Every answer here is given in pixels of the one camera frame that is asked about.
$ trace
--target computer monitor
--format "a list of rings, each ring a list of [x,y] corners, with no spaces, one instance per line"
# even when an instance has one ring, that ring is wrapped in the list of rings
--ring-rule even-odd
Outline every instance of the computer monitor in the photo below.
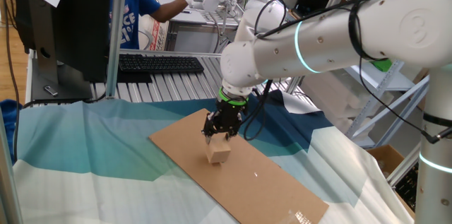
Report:
[[[33,59],[32,99],[91,99],[89,81],[104,82],[109,54],[110,0],[16,0],[16,24]],[[57,61],[64,65],[57,66]]]

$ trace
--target cardboard sheet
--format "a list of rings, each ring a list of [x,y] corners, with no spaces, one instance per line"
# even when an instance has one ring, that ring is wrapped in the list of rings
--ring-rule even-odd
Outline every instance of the cardboard sheet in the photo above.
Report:
[[[208,110],[149,138],[240,223],[318,223],[328,205],[244,139],[231,138],[229,159],[209,164],[201,134]]]

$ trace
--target blue t-shirt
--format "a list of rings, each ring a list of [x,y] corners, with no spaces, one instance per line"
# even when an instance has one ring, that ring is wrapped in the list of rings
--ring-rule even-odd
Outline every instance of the blue t-shirt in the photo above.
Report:
[[[110,28],[112,26],[112,6],[110,0]],[[156,12],[160,4],[155,0],[126,0],[124,4],[124,20],[122,25],[122,49],[140,49],[138,43],[138,15]]]

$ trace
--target monitor stand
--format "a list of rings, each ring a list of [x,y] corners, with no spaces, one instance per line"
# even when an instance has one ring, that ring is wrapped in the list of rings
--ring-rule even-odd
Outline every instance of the monitor stand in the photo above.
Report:
[[[90,82],[83,79],[80,71],[68,65],[57,66],[58,79],[49,80],[40,73],[37,59],[32,60],[32,100],[45,102],[76,102],[93,97]]]
[[[90,83],[83,80],[80,71],[65,64],[57,66],[52,5],[43,0],[29,2],[37,54],[32,60],[32,100],[75,102],[91,99]]]

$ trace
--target teal light ring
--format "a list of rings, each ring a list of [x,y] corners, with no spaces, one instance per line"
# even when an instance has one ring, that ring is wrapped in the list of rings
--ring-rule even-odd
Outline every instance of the teal light ring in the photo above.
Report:
[[[302,26],[302,23],[303,23],[303,21],[299,22],[297,29],[295,30],[295,50],[297,51],[298,59],[302,62],[302,64],[304,65],[304,67],[306,67],[306,69],[310,70],[310,72],[320,73],[320,71],[315,71],[308,66],[308,64],[303,60],[302,53],[299,51],[298,33],[299,33],[300,26]]]
[[[422,154],[420,154],[420,153],[419,153],[419,158],[420,158],[425,164],[429,165],[429,166],[432,167],[432,168],[436,168],[436,169],[441,170],[441,171],[443,171],[443,172],[447,172],[447,173],[449,173],[449,174],[452,174],[452,168],[444,167],[444,166],[442,166],[442,165],[438,165],[438,164],[436,164],[436,163],[433,163],[432,161],[427,160],[426,158],[424,158],[424,156],[422,156]]]

